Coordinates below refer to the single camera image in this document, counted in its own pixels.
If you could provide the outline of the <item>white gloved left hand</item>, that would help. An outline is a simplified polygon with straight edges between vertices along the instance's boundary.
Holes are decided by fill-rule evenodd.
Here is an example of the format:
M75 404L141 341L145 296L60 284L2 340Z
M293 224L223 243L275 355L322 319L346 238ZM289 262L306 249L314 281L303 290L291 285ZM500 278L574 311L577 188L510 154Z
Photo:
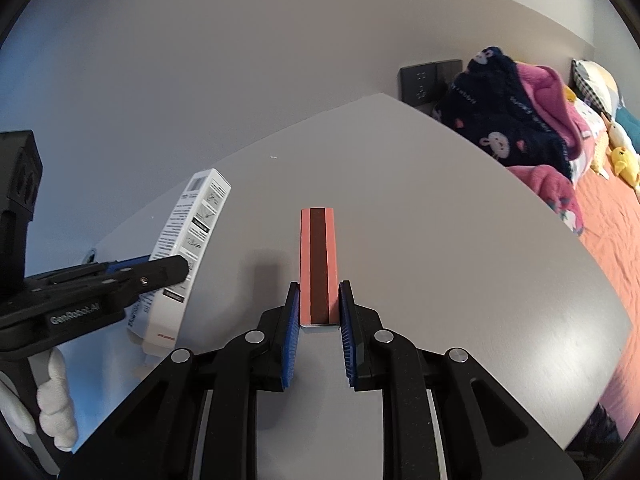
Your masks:
M22 445L30 448L27 437L34 436L40 427L53 439L58 450L70 452L78 440L78 428L64 356L58 348L52 348L37 354L35 359L43 363L47 370L47 378L37 385L35 399L38 418L29 413L4 379L1 379L1 414L13 437Z

